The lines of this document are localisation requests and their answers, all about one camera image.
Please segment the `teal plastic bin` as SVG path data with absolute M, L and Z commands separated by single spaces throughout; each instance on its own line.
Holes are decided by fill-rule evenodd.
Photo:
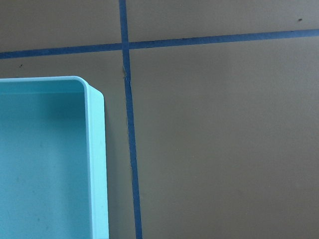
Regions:
M 84 79 L 1 79 L 0 236 L 109 237 L 104 97 Z

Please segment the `brown paper table cover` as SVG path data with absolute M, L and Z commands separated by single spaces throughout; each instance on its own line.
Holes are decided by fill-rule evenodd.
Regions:
M 318 238 L 318 1 L 3 0 L 0 75 L 104 94 L 110 238 Z

